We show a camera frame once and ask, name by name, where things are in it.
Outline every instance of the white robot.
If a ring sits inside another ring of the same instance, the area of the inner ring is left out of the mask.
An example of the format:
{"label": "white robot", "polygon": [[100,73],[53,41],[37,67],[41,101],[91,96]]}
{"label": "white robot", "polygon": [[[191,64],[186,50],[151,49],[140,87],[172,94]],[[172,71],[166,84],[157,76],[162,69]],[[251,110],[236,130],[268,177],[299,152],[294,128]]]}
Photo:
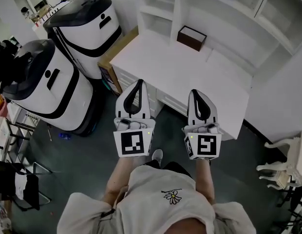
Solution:
{"label": "white robot", "polygon": [[6,99],[62,130],[81,136],[93,130],[103,108],[102,93],[52,40],[25,44],[10,68],[1,84]]}
{"label": "white robot", "polygon": [[101,79],[100,57],[122,36],[111,0],[73,0],[44,23],[48,38],[88,78]]}
{"label": "white robot", "polygon": [[[132,103],[139,92],[138,107]],[[148,156],[155,120],[151,119],[147,86],[143,80],[131,84],[117,99],[114,139],[119,157]],[[219,156],[221,134],[217,109],[210,99],[192,90],[188,100],[188,126],[185,144],[189,159],[213,159]]]}

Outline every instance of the brown box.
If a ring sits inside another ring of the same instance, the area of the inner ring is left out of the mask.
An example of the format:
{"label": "brown box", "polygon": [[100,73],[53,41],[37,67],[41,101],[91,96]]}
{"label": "brown box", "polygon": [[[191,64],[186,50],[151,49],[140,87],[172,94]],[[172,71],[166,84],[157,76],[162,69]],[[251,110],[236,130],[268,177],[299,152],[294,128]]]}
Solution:
{"label": "brown box", "polygon": [[178,31],[177,41],[192,49],[200,51],[206,37],[207,35],[204,35],[197,30],[183,26],[182,29]]}
{"label": "brown box", "polygon": [[101,56],[98,62],[98,67],[101,70],[102,75],[108,82],[109,86],[118,94],[121,94],[122,88],[118,83],[117,77],[113,70],[110,61],[119,53],[127,44],[129,44],[138,35],[138,26],[133,28],[126,36],[116,42],[111,49]]}

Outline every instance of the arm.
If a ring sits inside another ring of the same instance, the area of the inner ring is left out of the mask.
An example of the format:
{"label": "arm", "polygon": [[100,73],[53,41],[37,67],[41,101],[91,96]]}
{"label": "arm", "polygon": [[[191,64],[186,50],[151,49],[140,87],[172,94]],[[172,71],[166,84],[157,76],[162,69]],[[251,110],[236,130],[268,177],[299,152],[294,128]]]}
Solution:
{"label": "arm", "polygon": [[196,161],[196,191],[201,193],[208,202],[215,203],[214,184],[211,178],[210,165],[208,160]]}
{"label": "arm", "polygon": [[116,167],[109,178],[102,201],[113,207],[121,189],[128,185],[131,172],[134,170],[133,161],[133,157],[123,157],[118,160]]}

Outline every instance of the black robot face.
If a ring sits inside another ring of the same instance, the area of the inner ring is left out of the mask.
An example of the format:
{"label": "black robot face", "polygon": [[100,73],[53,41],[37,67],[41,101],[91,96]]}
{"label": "black robot face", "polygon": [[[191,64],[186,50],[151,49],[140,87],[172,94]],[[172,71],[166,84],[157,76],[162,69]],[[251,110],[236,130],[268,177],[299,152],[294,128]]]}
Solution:
{"label": "black robot face", "polygon": [[102,13],[100,17],[102,21],[99,24],[99,29],[102,29],[104,25],[106,25],[109,21],[111,21],[111,17],[110,16],[106,17],[104,13]]}

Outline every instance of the daisy embroidery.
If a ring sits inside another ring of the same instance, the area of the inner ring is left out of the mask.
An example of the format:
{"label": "daisy embroidery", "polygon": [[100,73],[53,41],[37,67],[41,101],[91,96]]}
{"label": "daisy embroidery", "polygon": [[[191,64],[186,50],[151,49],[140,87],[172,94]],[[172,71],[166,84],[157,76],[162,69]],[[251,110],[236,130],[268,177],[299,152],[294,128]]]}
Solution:
{"label": "daisy embroidery", "polygon": [[168,192],[164,198],[168,199],[170,201],[170,204],[177,204],[180,200],[181,197],[177,197],[178,192],[177,191],[172,191],[172,192]]}

